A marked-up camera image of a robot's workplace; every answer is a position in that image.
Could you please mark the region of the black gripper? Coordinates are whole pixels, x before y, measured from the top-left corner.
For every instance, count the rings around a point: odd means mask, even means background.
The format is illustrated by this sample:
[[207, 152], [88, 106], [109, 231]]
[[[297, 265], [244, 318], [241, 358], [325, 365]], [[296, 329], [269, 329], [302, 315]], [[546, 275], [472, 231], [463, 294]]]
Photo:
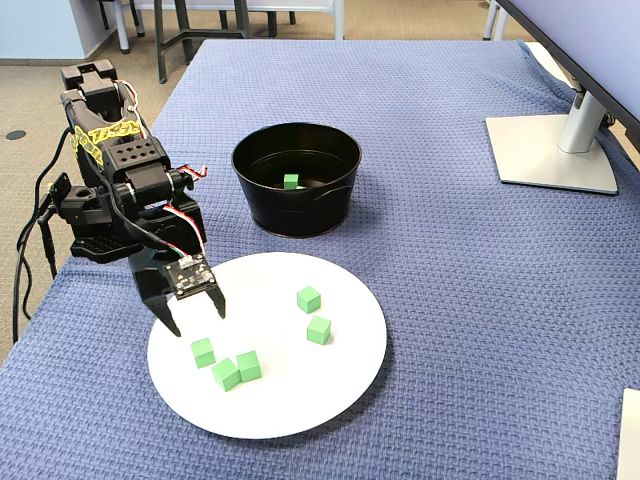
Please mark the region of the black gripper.
[[[166, 266], [179, 259], [173, 250], [158, 250], [144, 247], [128, 257], [129, 267], [143, 304], [176, 338], [182, 336], [168, 306], [167, 295], [173, 292], [165, 275]], [[218, 285], [206, 290], [219, 316], [226, 317], [226, 299]]]

